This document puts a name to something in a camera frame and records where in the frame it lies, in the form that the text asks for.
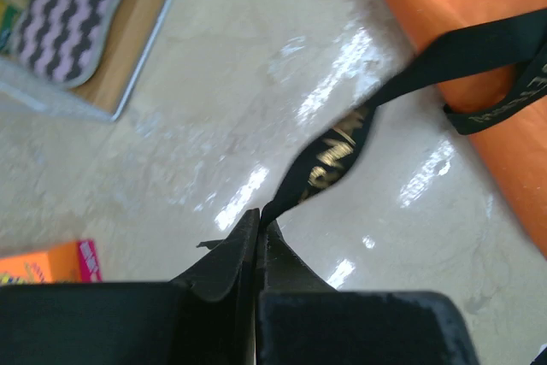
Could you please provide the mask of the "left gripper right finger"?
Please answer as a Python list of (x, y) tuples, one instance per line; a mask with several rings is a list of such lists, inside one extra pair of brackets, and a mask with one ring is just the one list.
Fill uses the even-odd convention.
[(341, 295), (286, 243), (277, 222), (259, 241), (256, 353), (259, 364), (334, 364)]

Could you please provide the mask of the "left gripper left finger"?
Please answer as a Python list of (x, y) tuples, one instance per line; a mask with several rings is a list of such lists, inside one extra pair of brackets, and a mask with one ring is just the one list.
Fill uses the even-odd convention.
[(253, 363), (259, 222), (258, 209), (246, 211), (225, 239), (172, 280), (185, 291), (172, 364)]

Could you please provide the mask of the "black printed ribbon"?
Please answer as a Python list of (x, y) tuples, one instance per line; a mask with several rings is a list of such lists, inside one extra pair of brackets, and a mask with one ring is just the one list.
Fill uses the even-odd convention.
[(540, 9), (442, 34), (403, 71), (301, 151), (273, 200), (262, 210), (262, 227), (346, 175), (361, 154), (380, 105), (430, 85), (515, 64), (523, 66), (521, 75), (499, 103), (470, 114), (444, 107), (449, 122), (461, 135), (493, 127), (545, 96), (546, 11)]

